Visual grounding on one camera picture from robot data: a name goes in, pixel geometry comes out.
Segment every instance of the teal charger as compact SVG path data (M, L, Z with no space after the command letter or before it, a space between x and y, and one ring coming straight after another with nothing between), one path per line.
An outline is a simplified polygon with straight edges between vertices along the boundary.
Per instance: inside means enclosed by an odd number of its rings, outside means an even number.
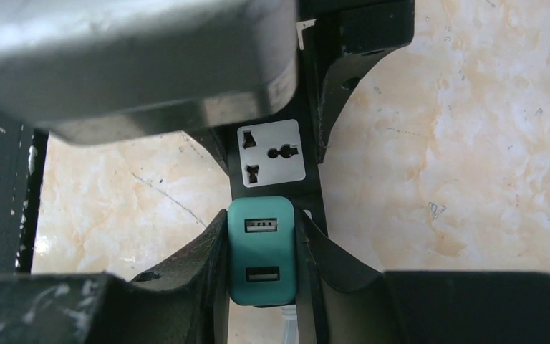
M284 197L236 199L228 208L229 292L242 306L296 297L294 207Z

